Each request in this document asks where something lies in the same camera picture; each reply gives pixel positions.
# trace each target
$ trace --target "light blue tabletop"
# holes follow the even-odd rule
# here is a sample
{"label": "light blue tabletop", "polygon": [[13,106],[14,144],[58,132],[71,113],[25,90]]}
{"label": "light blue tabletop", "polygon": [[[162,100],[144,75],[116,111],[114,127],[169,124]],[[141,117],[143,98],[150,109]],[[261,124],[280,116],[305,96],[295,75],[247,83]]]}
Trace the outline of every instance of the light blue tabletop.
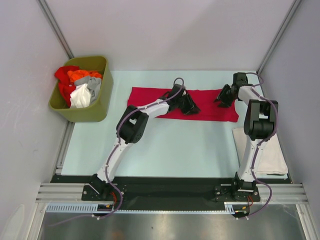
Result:
{"label": "light blue tabletop", "polygon": [[[102,122],[75,124],[61,174],[92,175],[98,171],[112,150],[116,125],[127,107],[132,87],[170,89],[175,78],[181,77],[189,90],[221,89],[232,84],[235,72],[112,71],[114,84],[107,116]],[[258,83],[251,74],[248,80]],[[247,111],[243,102],[236,101],[235,107],[237,123],[151,119],[142,139],[124,156],[116,175],[234,177],[239,161],[232,128],[243,126]]]}

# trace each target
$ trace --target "folded red fabric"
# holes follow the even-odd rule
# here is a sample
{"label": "folded red fabric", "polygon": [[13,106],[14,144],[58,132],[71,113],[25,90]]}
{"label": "folded red fabric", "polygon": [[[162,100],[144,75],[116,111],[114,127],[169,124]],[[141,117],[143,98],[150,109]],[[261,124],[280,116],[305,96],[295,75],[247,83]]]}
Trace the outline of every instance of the folded red fabric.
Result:
{"label": "folded red fabric", "polygon": [[[150,104],[170,90],[166,88],[133,87],[127,105],[138,107]],[[184,115],[180,109],[175,109],[166,115],[159,116],[159,118],[236,123],[239,115],[236,112],[235,102],[229,108],[218,107],[219,102],[214,102],[220,91],[221,89],[188,90],[195,104],[201,109],[198,114]]]}
{"label": "folded red fabric", "polygon": [[60,81],[58,83],[59,91],[69,108],[71,106],[70,94],[76,89],[76,87],[72,82],[70,82],[67,72],[76,71],[79,69],[80,68],[78,66],[62,66],[59,67],[54,74],[54,76]]}

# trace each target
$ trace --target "red fabric on table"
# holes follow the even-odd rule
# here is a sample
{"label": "red fabric on table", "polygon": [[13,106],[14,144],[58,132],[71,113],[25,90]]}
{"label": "red fabric on table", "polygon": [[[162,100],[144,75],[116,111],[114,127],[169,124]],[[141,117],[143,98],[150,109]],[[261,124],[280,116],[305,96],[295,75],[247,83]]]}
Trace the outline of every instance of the red fabric on table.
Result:
{"label": "red fabric on table", "polygon": [[[171,91],[171,89],[133,87],[127,105],[134,105],[136,107],[139,107],[150,104],[168,91]],[[195,104],[201,109],[198,114],[184,115],[180,111],[180,109],[175,109],[174,111],[169,112],[166,115],[161,115],[158,118],[234,123],[238,121],[239,115],[236,112],[234,101],[232,103],[232,106],[229,108],[218,107],[219,102],[214,102],[221,89],[187,91]]]}
{"label": "red fabric on table", "polygon": [[78,66],[62,66],[59,67],[59,69],[54,74],[54,76],[60,81],[58,83],[59,91],[69,108],[71,106],[70,94],[76,89],[76,87],[70,81],[67,72],[76,71],[79,69],[80,68]]}

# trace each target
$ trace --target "wall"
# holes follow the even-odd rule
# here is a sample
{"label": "wall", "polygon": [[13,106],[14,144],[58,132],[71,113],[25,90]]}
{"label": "wall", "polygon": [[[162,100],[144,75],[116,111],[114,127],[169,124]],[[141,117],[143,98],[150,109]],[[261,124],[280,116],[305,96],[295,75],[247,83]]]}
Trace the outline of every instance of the wall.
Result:
{"label": "wall", "polygon": [[53,74],[67,57],[35,0],[1,1],[0,31],[1,239],[21,204],[18,220],[25,231],[39,185],[53,171],[66,121],[49,110],[48,101]]}
{"label": "wall", "polygon": [[47,0],[75,56],[112,70],[257,69],[293,0]]}
{"label": "wall", "polygon": [[279,101],[279,137],[296,183],[320,223],[320,1],[306,0],[263,70],[264,91]]}

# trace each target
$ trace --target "olive green bin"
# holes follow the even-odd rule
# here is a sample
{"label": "olive green bin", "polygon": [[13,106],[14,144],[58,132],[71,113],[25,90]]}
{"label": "olive green bin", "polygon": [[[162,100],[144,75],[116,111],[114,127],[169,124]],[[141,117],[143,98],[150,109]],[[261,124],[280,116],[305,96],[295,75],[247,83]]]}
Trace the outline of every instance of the olive green bin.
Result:
{"label": "olive green bin", "polygon": [[113,79],[109,70],[108,60],[103,56],[75,57],[67,61],[64,66],[78,66],[88,71],[98,71],[102,74],[102,83],[97,100],[84,108],[69,108],[61,96],[58,82],[52,92],[50,108],[64,116],[70,122],[100,122],[107,116],[113,87]]}

